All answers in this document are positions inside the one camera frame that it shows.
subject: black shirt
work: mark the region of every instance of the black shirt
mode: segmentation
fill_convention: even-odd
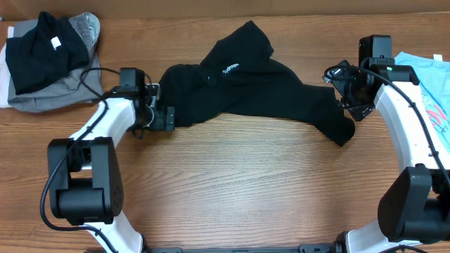
[[[162,76],[162,104],[175,107],[176,127],[204,122],[221,112],[308,122],[338,145],[354,123],[338,107],[334,88],[303,84],[270,59],[266,35],[249,21],[219,40],[199,65],[175,65]]]

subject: folded clothes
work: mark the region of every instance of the folded clothes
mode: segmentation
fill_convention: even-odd
[[[87,49],[69,20],[56,20],[46,12],[39,14],[34,29],[6,41],[6,63],[17,95],[39,91],[89,63]]]
[[[422,101],[440,141],[450,153],[450,63],[400,52],[397,65],[410,65],[420,80]]]
[[[14,34],[14,27],[8,27],[8,38],[12,38]],[[0,108],[11,107],[8,104],[8,88],[9,79],[11,74],[9,73],[8,66],[6,64],[6,44],[0,51]]]
[[[15,24],[14,37],[21,37],[36,27],[38,20],[27,20]],[[96,98],[86,87],[79,85],[79,75],[90,67],[100,67],[96,45],[100,34],[100,21],[92,13],[83,13],[69,18],[69,23],[82,39],[88,51],[89,64],[78,68],[54,82],[52,85],[33,93],[16,95],[14,81],[11,79],[8,92],[8,102],[14,108],[25,112],[43,112],[65,107],[78,102],[89,102]],[[97,93],[102,94],[101,71],[90,71],[86,75],[86,83]]]

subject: logo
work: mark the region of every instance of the logo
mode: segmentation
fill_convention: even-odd
[[[238,66],[239,66],[239,63],[235,63],[235,64],[230,65],[229,67],[227,67],[226,70],[222,70],[222,72],[223,72],[224,74],[227,74],[227,73],[230,72],[233,68],[238,67]]]

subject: folded black shirt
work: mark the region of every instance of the folded black shirt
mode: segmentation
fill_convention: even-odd
[[[17,95],[39,91],[89,64],[87,48],[68,19],[56,20],[46,12],[39,14],[33,30],[6,43],[6,64]]]

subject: light blue shirt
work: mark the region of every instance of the light blue shirt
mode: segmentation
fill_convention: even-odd
[[[450,153],[450,63],[401,52],[396,65],[410,65],[420,80],[422,101],[440,141]]]

